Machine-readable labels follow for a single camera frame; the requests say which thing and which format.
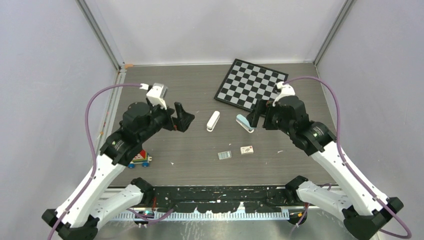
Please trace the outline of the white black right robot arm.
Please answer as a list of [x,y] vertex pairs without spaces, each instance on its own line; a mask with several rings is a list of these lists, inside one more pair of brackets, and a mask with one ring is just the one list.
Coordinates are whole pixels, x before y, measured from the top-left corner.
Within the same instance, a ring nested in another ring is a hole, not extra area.
[[277,103],[259,100],[246,119],[255,128],[261,116],[264,129],[287,134],[345,193],[325,190],[306,177],[297,176],[286,184],[285,198],[291,205],[305,202],[321,208],[341,220],[358,240],[370,240],[403,208],[398,197],[388,197],[364,176],[326,125],[309,119],[304,102],[297,96],[285,96]]

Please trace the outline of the grey tray of staples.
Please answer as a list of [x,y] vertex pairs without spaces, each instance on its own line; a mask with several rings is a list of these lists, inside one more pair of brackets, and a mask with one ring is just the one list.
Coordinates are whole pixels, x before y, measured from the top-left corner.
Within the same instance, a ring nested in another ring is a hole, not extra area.
[[232,157],[232,152],[230,150],[219,152],[217,154],[219,160],[230,159]]

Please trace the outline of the small white domino tile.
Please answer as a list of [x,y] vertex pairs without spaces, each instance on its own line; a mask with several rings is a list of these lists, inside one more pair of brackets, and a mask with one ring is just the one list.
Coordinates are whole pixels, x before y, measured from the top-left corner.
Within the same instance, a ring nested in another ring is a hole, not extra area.
[[247,155],[247,154],[253,154],[253,153],[254,153],[254,149],[252,145],[240,147],[241,155]]

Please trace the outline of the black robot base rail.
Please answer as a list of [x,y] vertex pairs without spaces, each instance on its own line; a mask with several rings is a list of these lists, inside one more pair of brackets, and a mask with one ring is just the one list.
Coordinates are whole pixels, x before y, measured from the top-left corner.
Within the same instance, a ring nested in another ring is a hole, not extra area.
[[283,186],[155,186],[136,207],[155,207],[165,213],[234,213],[244,206],[246,213],[276,213],[280,207],[304,207],[293,192]]

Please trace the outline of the light blue white stapler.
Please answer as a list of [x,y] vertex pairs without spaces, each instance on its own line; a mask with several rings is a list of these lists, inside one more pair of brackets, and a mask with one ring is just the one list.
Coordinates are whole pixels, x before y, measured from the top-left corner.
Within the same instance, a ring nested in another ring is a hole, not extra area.
[[238,114],[235,118],[236,122],[248,133],[253,133],[255,131],[254,127],[251,127],[247,118],[243,116],[242,114]]

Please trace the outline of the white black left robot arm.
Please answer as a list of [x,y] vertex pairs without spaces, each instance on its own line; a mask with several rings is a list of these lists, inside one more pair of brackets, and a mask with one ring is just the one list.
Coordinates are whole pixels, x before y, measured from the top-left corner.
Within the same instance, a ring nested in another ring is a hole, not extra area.
[[142,144],[162,129],[185,132],[195,115],[175,108],[134,102],[122,115],[119,129],[100,149],[90,172],[72,195],[56,209],[47,209],[42,219],[63,240],[92,240],[98,231],[126,209],[148,207],[154,199],[153,186],[138,177],[104,202],[99,199],[111,182],[122,173],[143,149]]

